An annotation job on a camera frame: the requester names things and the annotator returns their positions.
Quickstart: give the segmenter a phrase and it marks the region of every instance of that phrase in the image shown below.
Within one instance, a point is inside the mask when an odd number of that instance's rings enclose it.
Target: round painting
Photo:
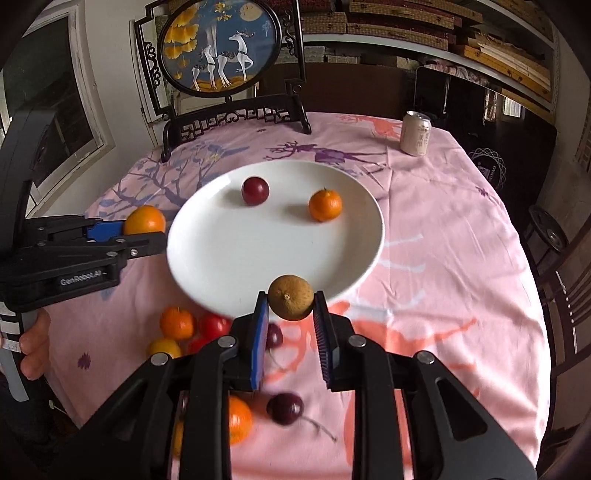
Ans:
[[[246,0],[183,5],[158,38],[167,80],[194,96],[225,96],[258,81],[281,47],[277,15]]]

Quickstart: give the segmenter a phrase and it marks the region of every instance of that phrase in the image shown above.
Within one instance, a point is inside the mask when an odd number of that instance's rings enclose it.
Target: orange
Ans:
[[[166,338],[187,340],[194,335],[195,320],[187,310],[168,307],[160,316],[160,330]]]
[[[148,357],[151,357],[155,353],[167,353],[172,358],[178,358],[182,356],[181,348],[179,347],[178,343],[172,340],[172,338],[159,338],[154,340],[151,344],[148,345],[146,350],[146,354]]]
[[[184,423],[182,421],[178,421],[174,426],[173,433],[173,455],[177,458],[181,456],[181,447],[183,446],[183,432]]]
[[[243,441],[252,430],[252,412],[248,404],[238,397],[228,398],[230,445]]]
[[[319,190],[310,198],[308,210],[319,222],[337,218],[343,211],[343,200],[334,190]]]
[[[165,231],[166,219],[163,213],[151,205],[136,208],[123,223],[124,235]]]

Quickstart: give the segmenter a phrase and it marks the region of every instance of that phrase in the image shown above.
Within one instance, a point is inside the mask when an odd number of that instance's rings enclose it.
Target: pink tablecloth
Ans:
[[[499,197],[452,136],[433,130],[428,153],[398,149],[400,123],[311,113],[312,135],[298,126],[238,122],[182,145],[168,164],[157,151],[88,211],[121,219],[149,203],[168,221],[195,190],[244,164],[297,158],[348,171],[378,198],[387,225],[379,264],[331,306],[357,332],[391,352],[434,352],[536,463],[548,417],[550,353],[542,308],[518,235]],[[170,304],[198,306],[175,285],[164,255],[130,261],[121,285],[57,304],[49,378],[69,414],[84,423],[145,360]],[[264,390],[295,391],[307,422],[280,427],[255,417],[250,437],[232,448],[235,478],[350,478],[350,394],[328,392],[310,318],[284,322],[285,344],[267,359]],[[405,444],[405,464],[410,465]]]

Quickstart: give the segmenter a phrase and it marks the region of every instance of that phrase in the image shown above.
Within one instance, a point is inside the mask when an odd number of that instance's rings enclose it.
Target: painted moon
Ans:
[[[245,22],[253,22],[262,14],[262,9],[257,4],[248,2],[240,7],[240,18]]]

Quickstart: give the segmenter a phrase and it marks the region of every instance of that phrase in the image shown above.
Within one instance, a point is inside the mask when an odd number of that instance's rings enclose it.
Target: can top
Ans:
[[[431,123],[431,119],[427,115],[423,115],[422,113],[413,112],[409,110],[407,115],[413,116],[414,118],[418,118],[419,120],[426,120],[427,122]]]

